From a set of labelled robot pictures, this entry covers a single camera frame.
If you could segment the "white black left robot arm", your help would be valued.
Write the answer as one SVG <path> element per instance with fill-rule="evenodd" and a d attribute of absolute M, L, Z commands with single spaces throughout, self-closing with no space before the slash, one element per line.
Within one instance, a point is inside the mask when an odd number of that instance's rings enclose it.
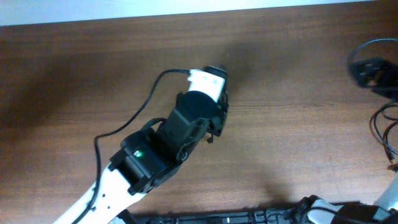
<path fill-rule="evenodd" d="M 153 118 L 126 137 L 110 158 L 100 182 L 75 202 L 57 223 L 109 223 L 175 175 L 197 144 L 221 135 L 228 93 L 218 101 L 199 91 L 177 95 L 168 118 Z"/>

